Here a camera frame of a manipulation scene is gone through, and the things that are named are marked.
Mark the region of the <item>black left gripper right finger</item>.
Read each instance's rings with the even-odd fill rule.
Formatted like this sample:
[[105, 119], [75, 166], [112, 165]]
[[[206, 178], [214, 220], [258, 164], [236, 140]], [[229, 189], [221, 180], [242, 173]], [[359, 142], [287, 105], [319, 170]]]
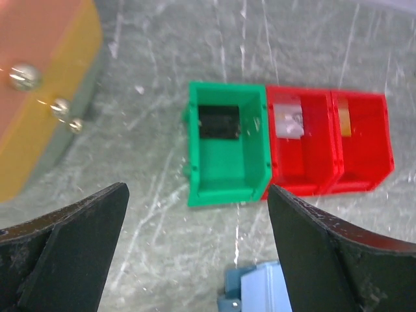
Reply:
[[415, 244], [272, 185], [268, 210], [293, 311], [414, 311]]

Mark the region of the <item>green plastic bin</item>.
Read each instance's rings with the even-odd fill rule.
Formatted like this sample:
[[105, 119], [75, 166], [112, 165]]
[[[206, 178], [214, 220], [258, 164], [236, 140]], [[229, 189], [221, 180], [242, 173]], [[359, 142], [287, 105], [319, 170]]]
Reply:
[[[188, 206], [261, 199], [272, 177], [266, 98], [261, 84], [190, 82], [188, 106], [183, 111], [189, 137]], [[198, 107], [202, 105], [238, 106], [240, 137], [201, 139]]]

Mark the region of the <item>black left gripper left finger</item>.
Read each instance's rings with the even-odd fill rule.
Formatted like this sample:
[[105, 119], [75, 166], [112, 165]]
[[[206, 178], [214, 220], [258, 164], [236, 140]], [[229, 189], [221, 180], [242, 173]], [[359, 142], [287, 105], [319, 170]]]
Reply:
[[1, 230], [2, 311], [97, 311], [129, 189], [115, 183]]

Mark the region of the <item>blue card holder wallet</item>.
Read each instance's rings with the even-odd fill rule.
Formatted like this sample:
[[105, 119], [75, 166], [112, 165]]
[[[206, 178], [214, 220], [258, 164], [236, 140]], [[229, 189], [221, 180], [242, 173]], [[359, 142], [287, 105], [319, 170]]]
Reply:
[[283, 270], [279, 262], [231, 268], [225, 272], [219, 312], [291, 312]]

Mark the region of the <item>red plastic bin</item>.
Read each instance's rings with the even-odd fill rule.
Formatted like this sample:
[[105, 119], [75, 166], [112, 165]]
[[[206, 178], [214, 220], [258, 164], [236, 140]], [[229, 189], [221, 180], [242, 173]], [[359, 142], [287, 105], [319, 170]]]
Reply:
[[[278, 94], [300, 98], [304, 135], [301, 139], [276, 136], [273, 100]], [[340, 173], [335, 145], [335, 109], [329, 90], [266, 86], [272, 178], [296, 196], [323, 195]]]
[[341, 136], [338, 114], [334, 130], [341, 173], [328, 194], [372, 191], [395, 168], [386, 97], [346, 90], [333, 90], [331, 97], [337, 113], [337, 99], [348, 100], [352, 136]]

